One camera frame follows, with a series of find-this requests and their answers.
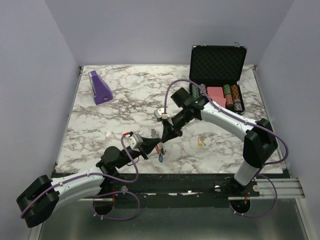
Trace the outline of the red keyring with keys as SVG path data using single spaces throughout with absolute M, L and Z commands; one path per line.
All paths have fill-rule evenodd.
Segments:
M 152 138 L 160 138 L 159 133 L 154 128 L 151 129 L 150 135 Z M 159 142 L 156 145 L 155 150 L 156 150 L 158 156 L 163 156 L 163 158 L 164 158 L 164 155 L 166 154 L 166 149 L 161 142 Z

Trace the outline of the yellow tagged key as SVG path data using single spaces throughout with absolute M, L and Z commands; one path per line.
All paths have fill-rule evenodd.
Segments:
M 199 136 L 197 139 L 197 145 L 199 147 L 206 146 L 205 138 L 203 136 Z

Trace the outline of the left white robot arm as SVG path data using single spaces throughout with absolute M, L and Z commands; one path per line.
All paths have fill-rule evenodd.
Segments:
M 110 146 L 101 156 L 101 160 L 93 167 L 72 175 L 49 178 L 47 175 L 37 177 L 16 199 L 21 211 L 20 218 L 25 220 L 29 228 L 46 221 L 55 209 L 73 201 L 99 196 L 107 197 L 111 191 L 111 181 L 126 183 L 127 180 L 117 176 L 117 170 L 135 158 L 145 159 L 153 151 L 160 138 L 144 138 L 130 133 L 132 146 L 119 149 Z

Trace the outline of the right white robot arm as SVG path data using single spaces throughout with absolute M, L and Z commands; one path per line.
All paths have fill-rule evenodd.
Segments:
M 223 128 L 243 142 L 244 161 L 234 174 L 230 191 L 236 196 L 247 192 L 249 182 L 278 148 L 270 122 L 264 118 L 255 121 L 241 117 L 215 102 L 210 103 L 203 94 L 194 98 L 184 88 L 177 90 L 171 98 L 182 109 L 179 113 L 171 117 L 163 108 L 154 112 L 157 121 L 163 124 L 162 143 L 182 136 L 182 128 L 193 119 Z

